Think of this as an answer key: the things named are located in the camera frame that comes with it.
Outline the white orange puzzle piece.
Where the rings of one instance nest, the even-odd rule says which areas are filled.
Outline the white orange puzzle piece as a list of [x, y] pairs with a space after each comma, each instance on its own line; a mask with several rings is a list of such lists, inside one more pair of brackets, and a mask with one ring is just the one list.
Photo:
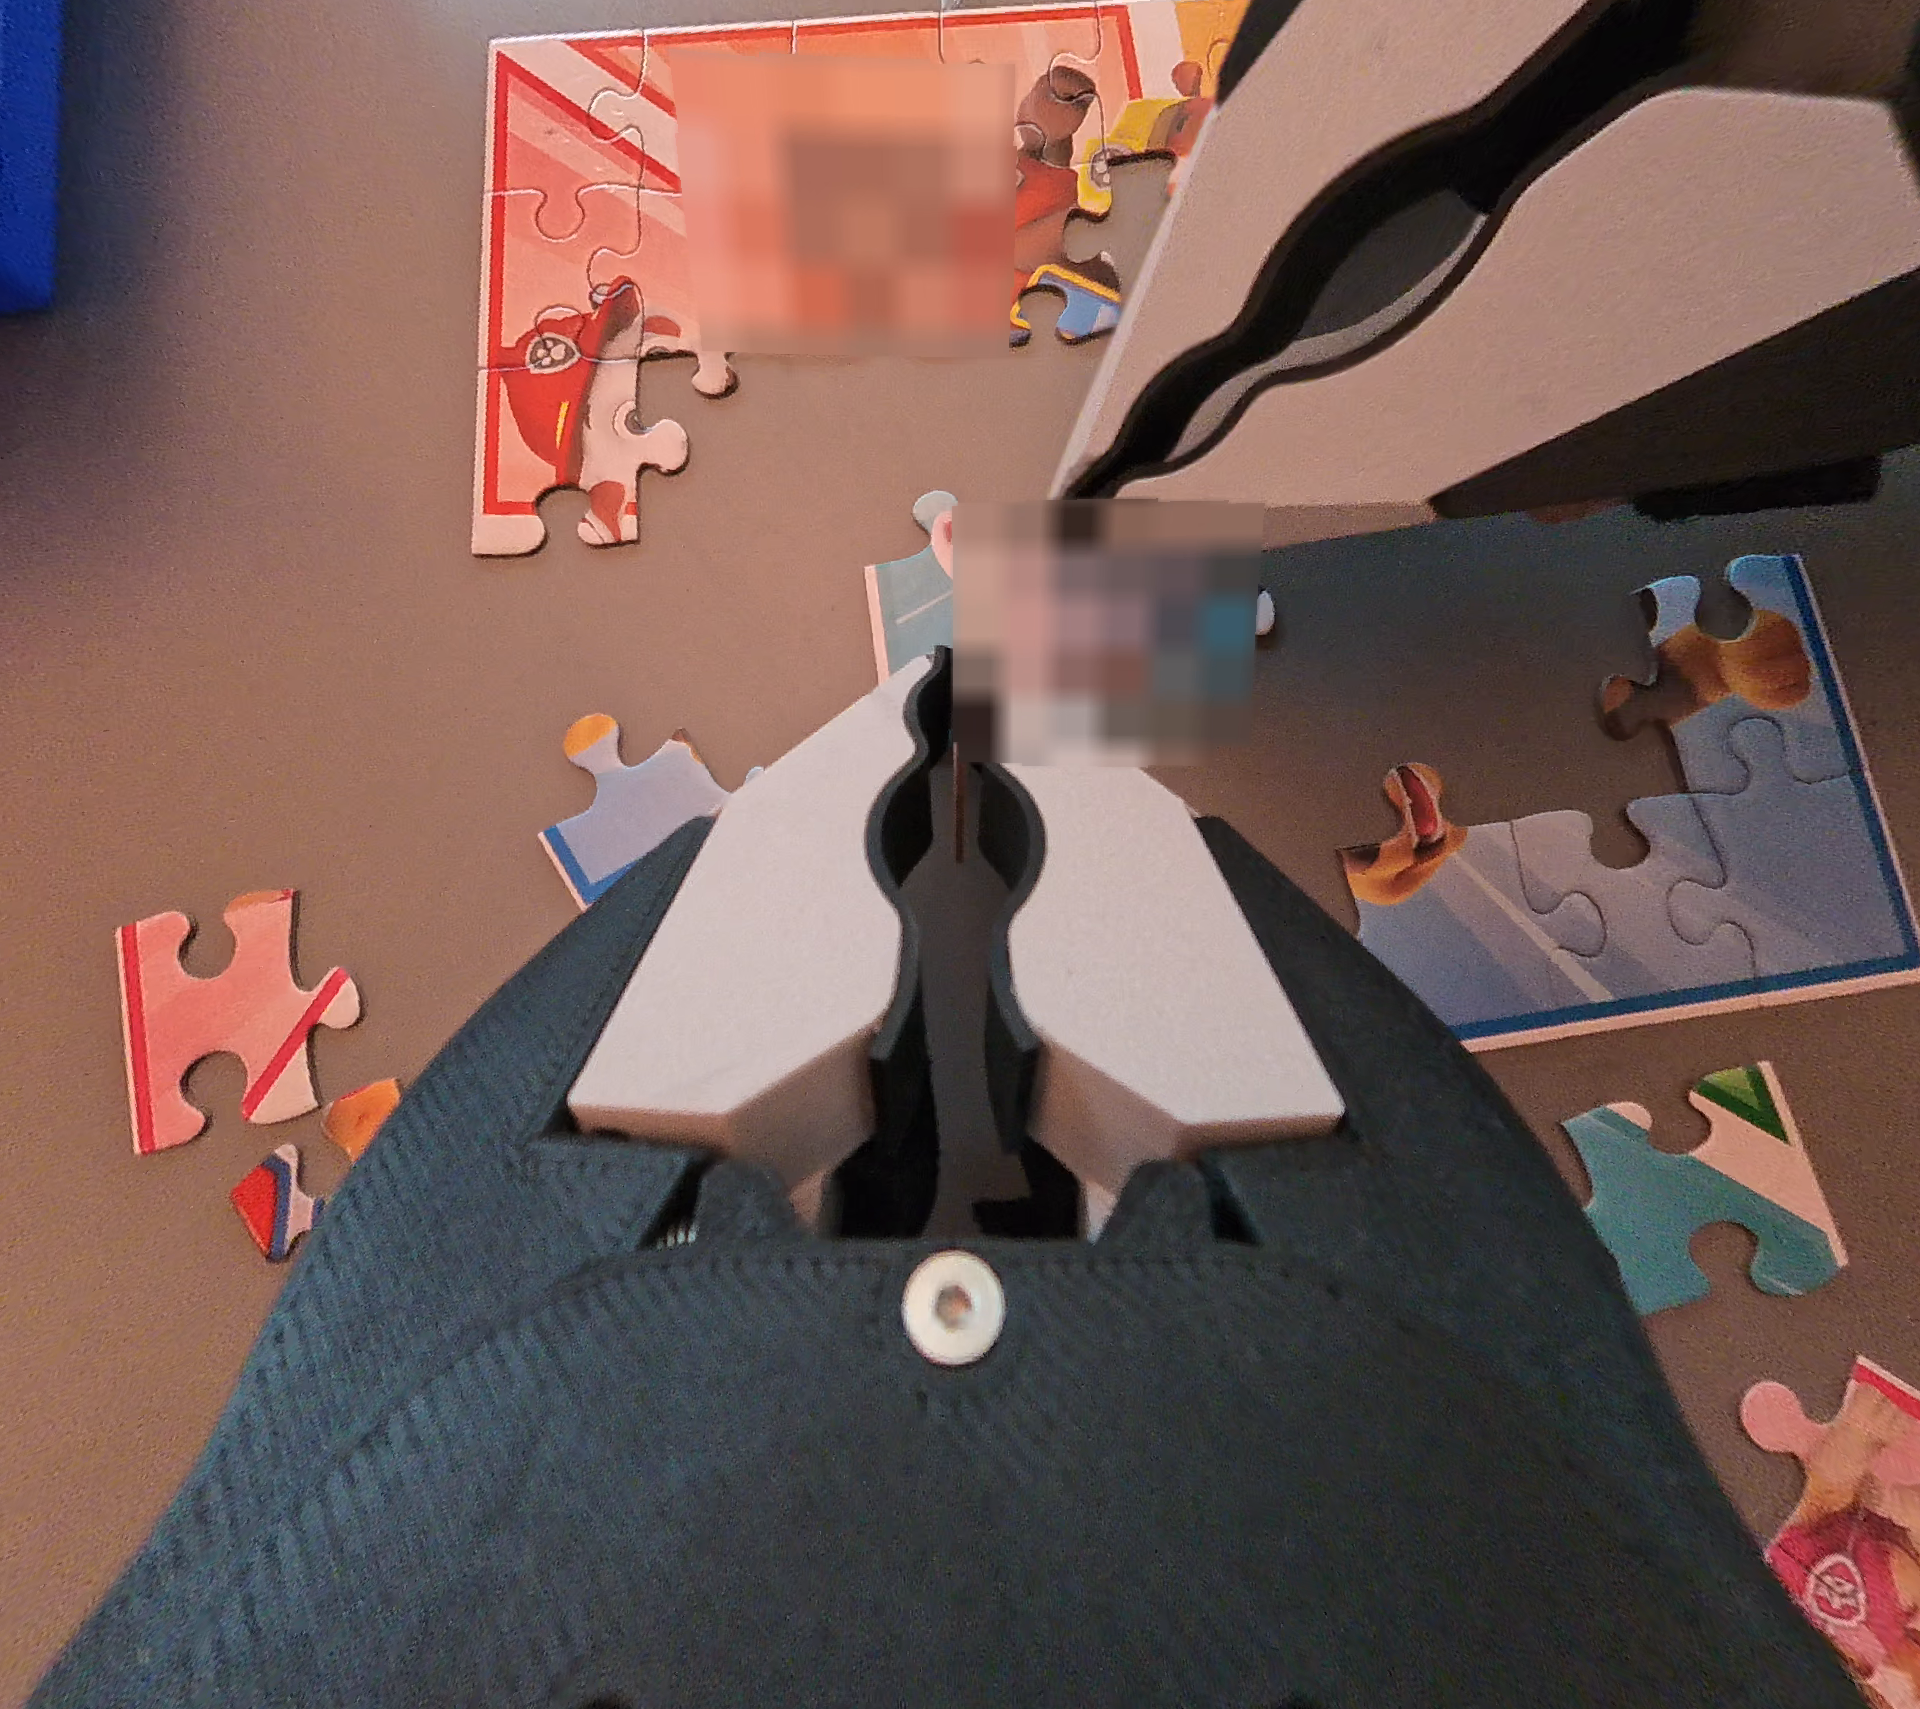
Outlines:
[[[402, 1085], [392, 1078], [347, 1094], [325, 1112], [326, 1139], [351, 1166], [357, 1163], [401, 1100]], [[251, 1169], [233, 1187], [230, 1205], [260, 1256], [272, 1265], [286, 1263], [295, 1246], [325, 1216], [325, 1200], [310, 1196], [302, 1183], [300, 1149], [292, 1144], [277, 1147]]]

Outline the red border dog puzzle section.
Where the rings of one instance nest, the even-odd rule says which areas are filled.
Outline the red border dog puzzle section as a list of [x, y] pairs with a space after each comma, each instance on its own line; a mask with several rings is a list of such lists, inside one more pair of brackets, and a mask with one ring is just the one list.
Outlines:
[[948, 15], [819, 17], [493, 43], [483, 219], [473, 550], [544, 538], [541, 500], [588, 496], [587, 544], [638, 536], [642, 467], [681, 448], [642, 422], [638, 364], [688, 355], [693, 387], [733, 390], [688, 289], [672, 65], [684, 49], [1008, 65], [1027, 114], [1013, 343], [1035, 295], [1056, 339], [1109, 335], [1122, 305], [1113, 257], [1074, 258], [1076, 152], [1097, 112], [1173, 96], [1173, 0], [1086, 0]]

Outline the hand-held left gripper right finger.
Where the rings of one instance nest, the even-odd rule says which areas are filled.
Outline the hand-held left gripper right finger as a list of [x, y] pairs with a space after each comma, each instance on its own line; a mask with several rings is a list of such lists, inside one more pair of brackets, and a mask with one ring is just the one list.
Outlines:
[[1147, 1163], [1332, 1131], [1345, 1105], [1188, 807], [1140, 768], [979, 768], [1010, 898], [986, 1075], [1042, 1236]]

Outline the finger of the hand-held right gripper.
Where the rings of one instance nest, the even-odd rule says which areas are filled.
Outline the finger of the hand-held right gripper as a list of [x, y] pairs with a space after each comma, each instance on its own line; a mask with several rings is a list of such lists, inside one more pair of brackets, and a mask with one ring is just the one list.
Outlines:
[[1916, 261], [1892, 103], [1654, 94], [1528, 182], [1419, 319], [1260, 384], [1117, 494], [1546, 506], [1904, 448]]
[[1173, 460], [1285, 353], [1339, 263], [1432, 186], [1605, 0], [1254, 0], [1069, 440], [1055, 496]]

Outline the yellow dog face puzzle piece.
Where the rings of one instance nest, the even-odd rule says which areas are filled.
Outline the yellow dog face puzzle piece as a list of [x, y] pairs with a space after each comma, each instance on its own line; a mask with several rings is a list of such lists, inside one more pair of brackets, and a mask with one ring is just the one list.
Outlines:
[[1215, 106], [1210, 81], [1206, 65], [1183, 61], [1170, 70], [1173, 96], [1132, 98], [1113, 114], [1095, 114], [1098, 127], [1086, 128], [1074, 159], [1081, 212], [1105, 215], [1111, 208], [1118, 162], [1191, 154]]

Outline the teal green corner puzzle piece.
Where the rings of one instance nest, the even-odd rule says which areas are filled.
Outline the teal green corner puzzle piece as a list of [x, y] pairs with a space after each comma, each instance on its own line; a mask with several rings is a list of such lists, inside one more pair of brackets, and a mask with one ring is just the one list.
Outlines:
[[1654, 1147], [1653, 1117], [1635, 1103], [1564, 1124], [1593, 1181], [1586, 1216], [1635, 1311], [1662, 1314], [1709, 1294], [1690, 1242], [1716, 1222], [1754, 1236], [1756, 1290], [1795, 1298], [1828, 1283], [1849, 1253], [1773, 1065], [1712, 1073], [1688, 1102], [1710, 1126], [1688, 1155]]

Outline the blue white red striped puzzle piece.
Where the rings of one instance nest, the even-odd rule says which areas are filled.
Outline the blue white red striped puzzle piece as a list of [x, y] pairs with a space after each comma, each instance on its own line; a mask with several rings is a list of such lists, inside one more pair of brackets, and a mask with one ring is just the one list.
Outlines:
[[565, 737], [570, 762], [592, 772], [594, 801], [541, 833], [541, 845], [580, 909], [596, 903], [626, 868], [697, 817], [718, 812], [730, 791], [718, 784], [678, 732], [637, 764], [620, 756], [610, 714], [578, 719]]

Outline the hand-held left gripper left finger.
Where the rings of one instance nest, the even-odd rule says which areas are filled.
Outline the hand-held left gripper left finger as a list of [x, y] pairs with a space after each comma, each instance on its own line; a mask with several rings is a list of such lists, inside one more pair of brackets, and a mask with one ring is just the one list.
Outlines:
[[948, 650], [890, 678], [721, 810], [588, 1051], [584, 1130], [773, 1171], [807, 1226], [882, 1127], [918, 939], [900, 883], [933, 838]]

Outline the orange tail blue border puzzle piece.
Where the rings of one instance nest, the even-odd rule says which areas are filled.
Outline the orange tail blue border puzzle piece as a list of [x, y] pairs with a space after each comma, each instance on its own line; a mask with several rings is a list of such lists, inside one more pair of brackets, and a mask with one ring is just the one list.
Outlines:
[[1696, 576], [1645, 587], [1653, 672], [1645, 682], [1608, 678], [1599, 695], [1600, 724], [1617, 738], [1665, 727], [1696, 792], [1849, 776], [1861, 764], [1858, 740], [1801, 560], [1744, 555], [1731, 562], [1726, 583], [1749, 609], [1731, 639], [1701, 625]]

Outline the yellow border puzzle section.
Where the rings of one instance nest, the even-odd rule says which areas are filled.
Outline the yellow border puzzle section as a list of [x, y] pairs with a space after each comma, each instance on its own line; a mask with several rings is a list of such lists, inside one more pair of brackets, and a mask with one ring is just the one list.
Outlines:
[[1251, 0], [1170, 0], [1179, 53], [1168, 70], [1183, 96], [1213, 98]]

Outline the blue plastic bin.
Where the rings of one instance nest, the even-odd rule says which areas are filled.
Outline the blue plastic bin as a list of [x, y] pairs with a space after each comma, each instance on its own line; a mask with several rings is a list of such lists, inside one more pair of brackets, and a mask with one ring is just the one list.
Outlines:
[[53, 302], [65, 0], [3, 0], [3, 310]]

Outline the pink red striped puzzle piece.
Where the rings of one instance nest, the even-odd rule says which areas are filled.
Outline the pink red striped puzzle piece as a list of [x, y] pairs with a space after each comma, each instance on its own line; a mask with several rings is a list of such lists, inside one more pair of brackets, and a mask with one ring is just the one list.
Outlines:
[[181, 965], [192, 923], [159, 912], [115, 932], [132, 1147], [138, 1155], [192, 1141], [204, 1116], [182, 1097], [182, 1082], [204, 1058], [243, 1062], [247, 1122], [277, 1124], [319, 1103], [309, 1040], [317, 1028], [351, 1028], [362, 1016], [359, 986], [343, 968], [315, 989], [292, 974], [297, 893], [254, 891], [222, 916], [234, 957], [218, 977]]

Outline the grey desk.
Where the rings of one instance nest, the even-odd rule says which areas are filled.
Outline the grey desk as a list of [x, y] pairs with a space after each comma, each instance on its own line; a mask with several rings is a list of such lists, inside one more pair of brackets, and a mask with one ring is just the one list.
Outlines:
[[[1332, 848], [1381, 767], [1468, 814], [1605, 817], [1639, 578], [1805, 544], [1916, 873], [1916, 455], [1858, 510], [1282, 553], [1254, 737], [1170, 786], [1300, 880], [1276, 962], [1386, 1145], [1149, 1189], [1145, 1249], [996, 1247], [1010, 1360], [900, 1335], [917, 1251], [780, 1238], [725, 1173], [717, 1253], [645, 1249], [683, 1162], [559, 1122], [652, 879], [570, 916], [535, 847], [560, 724], [684, 724], [735, 780], [873, 684], [857, 574], [945, 482], [1041, 490], [1097, 355], [747, 363], [684, 407], [640, 547], [468, 553], [486, 43], [920, 0], [69, 0], [61, 298], [5, 320], [5, 1702], [126, 1705], [1861, 1705], [1747, 1520], [1792, 1499], [1741, 1387], [1916, 1376], [1916, 991], [1495, 1058], [1373, 1010]], [[138, 1155], [117, 930], [297, 893], [343, 968], [319, 1105], [243, 1062]], [[1637, 1314], [1567, 1122], [1773, 1065], [1847, 1265]], [[325, 1112], [401, 1102], [349, 1160]], [[286, 1263], [230, 1205], [280, 1145]]]

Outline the plain blue puzzle piece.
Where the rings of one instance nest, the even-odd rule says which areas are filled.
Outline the plain blue puzzle piece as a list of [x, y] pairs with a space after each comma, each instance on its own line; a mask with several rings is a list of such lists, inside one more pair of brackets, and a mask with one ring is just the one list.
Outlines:
[[1907, 886], [1850, 737], [1812, 704], [1737, 699], [1673, 728], [1722, 883], [1680, 880], [1679, 935], [1741, 928], [1760, 977], [1916, 968]]

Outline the light blue sky puzzle section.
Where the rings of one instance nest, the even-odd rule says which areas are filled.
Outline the light blue sky puzzle section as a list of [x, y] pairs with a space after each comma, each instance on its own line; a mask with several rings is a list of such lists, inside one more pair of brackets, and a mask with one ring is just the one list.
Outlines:
[[1594, 825], [1582, 812], [1458, 826], [1429, 764], [1399, 764], [1382, 786], [1399, 833], [1341, 855], [1358, 939], [1456, 1036], [1571, 1025], [1754, 968], [1738, 928], [1710, 942], [1674, 928], [1680, 880], [1725, 883], [1690, 795], [1633, 803], [1646, 856], [1614, 868], [1597, 860]]

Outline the pink dog puzzle piece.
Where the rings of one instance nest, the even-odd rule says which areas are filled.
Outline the pink dog puzzle piece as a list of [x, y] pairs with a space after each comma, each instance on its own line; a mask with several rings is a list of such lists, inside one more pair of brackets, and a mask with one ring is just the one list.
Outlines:
[[1767, 1560], [1873, 1705], [1919, 1703], [1919, 1393], [1853, 1364], [1836, 1417], [1815, 1422], [1781, 1383], [1751, 1387], [1741, 1426], [1795, 1458], [1805, 1490]]

